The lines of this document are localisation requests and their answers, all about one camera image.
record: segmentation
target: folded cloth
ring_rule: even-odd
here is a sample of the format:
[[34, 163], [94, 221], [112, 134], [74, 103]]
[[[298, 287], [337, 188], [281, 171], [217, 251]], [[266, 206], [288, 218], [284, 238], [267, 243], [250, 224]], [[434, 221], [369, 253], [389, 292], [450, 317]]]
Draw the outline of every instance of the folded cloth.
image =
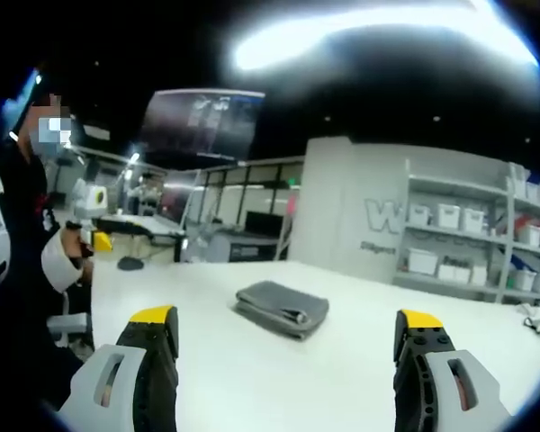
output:
[[270, 330], [305, 339], [326, 318], [329, 302], [263, 281], [236, 293], [236, 312]]

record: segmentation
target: shelf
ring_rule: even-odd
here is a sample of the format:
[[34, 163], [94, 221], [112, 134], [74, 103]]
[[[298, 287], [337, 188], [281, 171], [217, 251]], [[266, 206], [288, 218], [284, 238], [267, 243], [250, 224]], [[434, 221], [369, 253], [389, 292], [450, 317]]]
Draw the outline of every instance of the shelf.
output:
[[489, 243], [496, 243], [498, 245], [506, 245], [505, 238], [485, 236], [483, 234], [473, 234], [471, 232], [460, 231], [459, 229], [446, 229], [435, 227], [433, 225], [416, 225], [410, 222], [406, 222], [406, 228], [409, 230], [433, 232], [435, 234], [445, 234], [447, 236], [461, 237], [463, 239], [473, 239]]
[[450, 288], [456, 288], [460, 291], [469, 291], [473, 293], [484, 293], [484, 294], [498, 294], [499, 289], [493, 286], [479, 286], [472, 285], [469, 283], [458, 283], [453, 281], [445, 281], [443, 279], [438, 279], [434, 276], [429, 276], [427, 274], [418, 274], [418, 273], [409, 273], [409, 272], [396, 272], [394, 279], [401, 279], [403, 281], [412, 281], [422, 284], [433, 284], [440, 286], [447, 286]]
[[512, 244], [512, 247], [514, 249], [527, 250], [528, 252], [532, 252], [534, 254], [540, 255], [540, 247], [530, 246], [530, 245], [527, 245], [526, 243], [520, 243], [519, 241], [515, 241]]
[[540, 219], [539, 202], [532, 202], [527, 200], [526, 198], [514, 198], [514, 210], [515, 212], [528, 213], [528, 215]]
[[416, 192], [452, 195], [481, 201], [494, 201], [508, 196], [504, 189], [498, 187], [429, 175], [411, 175], [409, 186]]
[[540, 292], [530, 292], [530, 291], [519, 291], [506, 289], [503, 291], [504, 295], [507, 297], [517, 297], [521, 299], [538, 299], [540, 300]]

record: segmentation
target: person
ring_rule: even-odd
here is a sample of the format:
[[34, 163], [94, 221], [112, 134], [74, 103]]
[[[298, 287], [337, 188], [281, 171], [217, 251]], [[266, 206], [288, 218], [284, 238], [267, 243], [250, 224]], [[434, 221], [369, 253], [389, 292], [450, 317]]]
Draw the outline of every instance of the person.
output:
[[55, 410], [68, 398], [83, 361], [56, 346], [47, 319], [61, 313], [62, 293], [71, 288], [86, 298], [82, 306], [89, 309], [92, 277], [79, 228], [60, 227], [48, 206], [45, 170], [34, 151], [40, 145], [39, 119], [59, 116], [56, 96], [38, 96], [22, 117], [17, 139], [11, 135], [0, 154], [0, 219], [10, 240], [7, 273], [0, 283], [0, 316], [7, 317], [1, 337], [11, 341], [4, 354], [21, 359], [21, 385]]

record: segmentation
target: yellow object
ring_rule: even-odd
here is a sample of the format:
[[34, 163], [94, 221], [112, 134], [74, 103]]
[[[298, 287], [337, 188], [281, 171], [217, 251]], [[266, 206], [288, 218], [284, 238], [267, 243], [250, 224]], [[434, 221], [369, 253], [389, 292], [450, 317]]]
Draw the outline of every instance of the yellow object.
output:
[[92, 247], [95, 252], [107, 252], [112, 250], [112, 241], [105, 232], [96, 231], [94, 233]]
[[440, 319], [433, 315], [424, 312], [416, 312], [415, 310], [402, 309], [406, 316], [406, 322], [409, 329], [432, 329], [434, 327], [443, 327]]
[[168, 304], [167, 306], [158, 306], [157, 308], [141, 310], [130, 317], [130, 322], [154, 322], [164, 324], [168, 311], [173, 307], [173, 305]]

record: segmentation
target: white sleeve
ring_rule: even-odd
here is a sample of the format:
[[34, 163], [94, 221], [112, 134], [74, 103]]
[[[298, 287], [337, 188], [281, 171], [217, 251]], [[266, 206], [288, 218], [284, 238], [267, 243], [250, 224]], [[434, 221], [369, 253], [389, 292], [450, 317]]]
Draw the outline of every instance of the white sleeve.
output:
[[48, 282], [59, 293], [63, 293], [82, 275], [81, 268], [75, 268], [64, 253], [62, 247], [61, 229], [48, 240], [42, 250], [42, 271]]

